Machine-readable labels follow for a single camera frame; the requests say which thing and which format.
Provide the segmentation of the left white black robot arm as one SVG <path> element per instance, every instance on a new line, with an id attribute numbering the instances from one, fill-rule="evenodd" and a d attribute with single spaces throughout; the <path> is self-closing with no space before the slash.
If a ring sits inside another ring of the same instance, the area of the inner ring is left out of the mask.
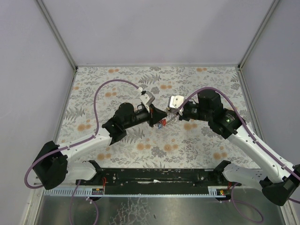
<path id="1" fill-rule="evenodd" d="M 63 182 L 91 180 L 96 175 L 98 166 L 93 161 L 78 162 L 79 158 L 122 140 L 127 135 L 128 128 L 145 122 L 153 127 L 167 117 L 166 112 L 154 105 L 139 107 L 139 110 L 134 110 L 130 103 L 121 104 L 114 116 L 95 134 L 62 146 L 54 141 L 45 143 L 31 166 L 31 170 L 41 181 L 41 187 L 50 190 Z"/>

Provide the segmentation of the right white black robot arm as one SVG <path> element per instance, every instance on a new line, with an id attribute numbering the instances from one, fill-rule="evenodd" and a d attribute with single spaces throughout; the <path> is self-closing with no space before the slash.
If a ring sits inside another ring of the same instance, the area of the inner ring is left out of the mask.
<path id="1" fill-rule="evenodd" d="M 223 161 L 218 165 L 230 182 L 255 188 L 272 203 L 283 206 L 300 185 L 300 166 L 294 165 L 277 154 L 239 115 L 236 108 L 223 107 L 225 94 L 215 88 L 202 88 L 194 92 L 197 103 L 190 97 L 174 96 L 169 106 L 174 106 L 180 120 L 208 122 L 210 129 L 245 152 L 259 169 L 248 169 Z"/>

